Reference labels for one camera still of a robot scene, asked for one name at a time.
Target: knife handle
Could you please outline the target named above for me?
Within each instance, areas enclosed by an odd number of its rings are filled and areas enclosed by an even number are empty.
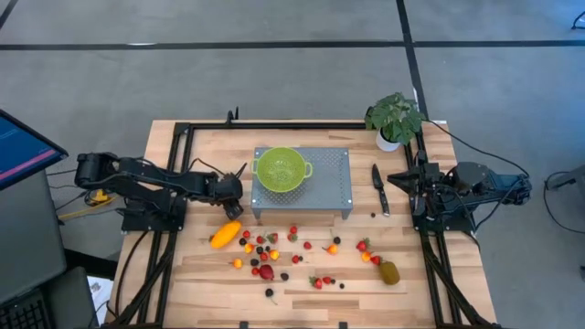
[[[383,189],[378,190],[380,193],[380,203],[382,204],[382,212],[390,215],[390,208],[388,206],[388,200],[386,199],[386,193]]]

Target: concrete floor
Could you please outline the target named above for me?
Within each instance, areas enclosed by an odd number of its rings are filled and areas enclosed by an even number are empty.
[[[0,0],[0,10],[8,0]],[[570,31],[585,10],[576,0],[409,0],[415,40],[585,39]],[[392,39],[393,1],[19,0],[0,43],[125,43],[284,39]],[[545,212],[542,181],[585,163],[585,48],[417,49],[432,119],[465,141],[518,162],[533,198],[501,207],[479,232],[501,324],[581,328],[585,320],[585,236]],[[240,106],[252,118],[361,118],[378,98],[412,94],[402,48],[3,51],[0,108],[69,150],[139,155],[153,119],[223,118]],[[460,160],[517,170],[463,145]],[[49,171],[75,167],[75,156]],[[51,177],[70,184],[72,176]],[[58,204],[79,192],[54,190]],[[573,186],[550,194],[558,219],[585,230]],[[80,206],[66,207],[69,212]],[[476,212],[482,218],[490,207]],[[66,246],[107,257],[121,246],[111,213],[73,220]]]

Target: computer screen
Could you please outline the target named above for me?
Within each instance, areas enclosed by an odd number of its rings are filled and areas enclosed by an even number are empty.
[[[0,110],[0,190],[65,157],[65,150]]]

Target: kitchen knife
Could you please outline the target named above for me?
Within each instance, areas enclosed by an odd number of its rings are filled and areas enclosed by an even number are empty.
[[[378,166],[375,164],[372,166],[372,180],[374,181],[374,187],[380,194],[382,212],[384,213],[384,216],[390,216],[390,208],[388,206],[388,200],[386,199],[386,193],[384,192],[384,182],[382,182]]]

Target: wooden tabletop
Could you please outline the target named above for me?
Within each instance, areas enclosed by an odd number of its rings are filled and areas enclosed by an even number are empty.
[[[153,122],[145,157],[161,167],[166,167],[175,123]],[[423,124],[423,133],[430,161],[438,162],[443,171],[456,165],[449,135],[431,124]],[[236,172],[243,163],[250,163],[257,146],[349,148],[353,212],[343,220],[339,212],[265,211],[257,221],[250,211],[252,176],[248,166],[241,177],[244,196],[240,203],[245,210],[239,220],[243,227],[228,246],[212,249],[208,243],[209,236],[229,221],[223,209],[198,202],[189,204],[185,228],[178,234],[164,327],[238,327],[240,321],[248,321],[250,327],[338,327],[339,322],[348,322],[350,328],[434,327],[420,237],[412,228],[407,195],[385,184],[392,214],[386,218],[381,215],[378,191],[372,186],[372,164],[378,165],[382,177],[407,169],[403,148],[392,153],[378,150],[371,131],[211,130],[195,132],[191,158],[200,157],[222,171]],[[194,170],[209,169],[196,164]],[[286,239],[291,225],[298,227],[299,240],[295,243]],[[281,257],[269,261],[275,271],[274,281],[251,274],[251,256],[258,255],[245,254],[239,245],[244,229],[254,237],[279,234],[279,242],[271,247]],[[342,240],[334,256],[321,249],[331,244],[332,232]],[[122,265],[140,235],[134,232],[124,239],[111,305]],[[121,308],[144,281],[152,236],[149,233],[133,255],[123,281]],[[362,238],[370,239],[371,250],[377,255],[396,264],[401,277],[398,284],[384,284],[377,268],[360,259],[356,244]],[[460,232],[449,232],[446,239],[455,282],[479,314],[495,321],[478,248]],[[305,241],[311,241],[311,250],[303,249]],[[302,255],[303,262],[293,264],[295,254]],[[240,270],[229,264],[236,258],[244,259]],[[281,280],[282,272],[289,274],[288,281]],[[316,290],[309,283],[310,276],[330,276],[336,279],[336,285]],[[440,286],[444,318],[450,321],[446,292]],[[267,288],[274,290],[272,300],[264,296]],[[158,283],[151,298],[150,321],[157,299]]]

